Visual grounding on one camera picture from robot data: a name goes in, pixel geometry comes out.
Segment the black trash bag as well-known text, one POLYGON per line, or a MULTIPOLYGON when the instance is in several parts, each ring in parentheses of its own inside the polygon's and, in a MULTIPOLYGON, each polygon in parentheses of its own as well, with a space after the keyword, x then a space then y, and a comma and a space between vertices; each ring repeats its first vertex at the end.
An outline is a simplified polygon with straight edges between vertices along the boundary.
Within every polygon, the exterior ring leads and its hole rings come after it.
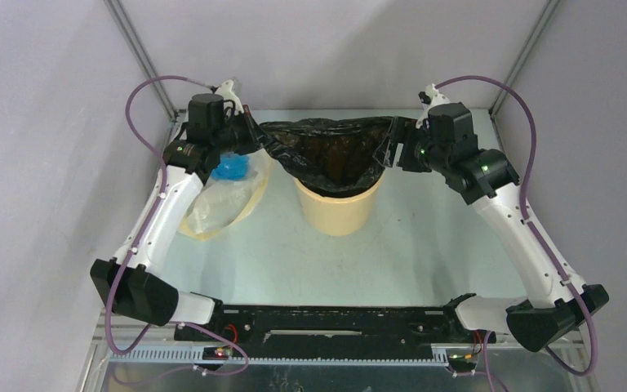
POLYGON ((393 117, 283 122, 274 133, 283 144, 277 161, 289 175, 324 197, 347 198, 372 187, 382 176, 373 154, 393 117))

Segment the clear plastic bag yellow rim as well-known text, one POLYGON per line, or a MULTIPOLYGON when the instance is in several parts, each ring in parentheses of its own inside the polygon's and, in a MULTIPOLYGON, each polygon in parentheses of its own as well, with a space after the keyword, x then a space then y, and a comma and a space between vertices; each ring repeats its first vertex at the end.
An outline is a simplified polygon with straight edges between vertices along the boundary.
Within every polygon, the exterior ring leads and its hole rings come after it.
POLYGON ((265 194, 273 159, 263 149, 247 156, 249 171, 245 179, 209 177, 180 223, 181 234, 206 241, 253 212, 265 194))

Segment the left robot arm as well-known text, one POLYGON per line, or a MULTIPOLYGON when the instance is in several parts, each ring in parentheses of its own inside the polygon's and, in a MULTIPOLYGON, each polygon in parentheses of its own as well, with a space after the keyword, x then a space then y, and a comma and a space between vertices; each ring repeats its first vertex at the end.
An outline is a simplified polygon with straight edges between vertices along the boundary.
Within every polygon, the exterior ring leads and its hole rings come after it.
POLYGON ((219 301, 164 281, 166 256, 221 155, 255 153, 265 136, 231 92, 193 96, 184 130, 184 137, 163 150, 155 186, 130 237, 110 260, 96 260, 90 275, 113 313, 156 326, 193 323, 194 330, 211 341, 225 330, 225 317, 215 312, 219 301))

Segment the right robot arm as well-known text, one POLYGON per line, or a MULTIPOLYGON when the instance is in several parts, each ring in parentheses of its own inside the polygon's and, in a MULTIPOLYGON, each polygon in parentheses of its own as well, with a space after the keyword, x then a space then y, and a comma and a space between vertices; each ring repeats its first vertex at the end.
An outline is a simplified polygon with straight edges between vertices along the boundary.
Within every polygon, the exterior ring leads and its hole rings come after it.
POLYGON ((452 341, 474 330, 508 333, 526 350, 544 349, 578 328, 609 301, 601 284, 588 284, 565 261, 527 201, 518 173, 498 149, 482 149, 471 112, 461 103, 434 106, 420 120, 393 118, 374 153, 384 167, 438 172, 495 231, 526 295, 484 298, 466 294, 447 304, 442 319, 452 341))

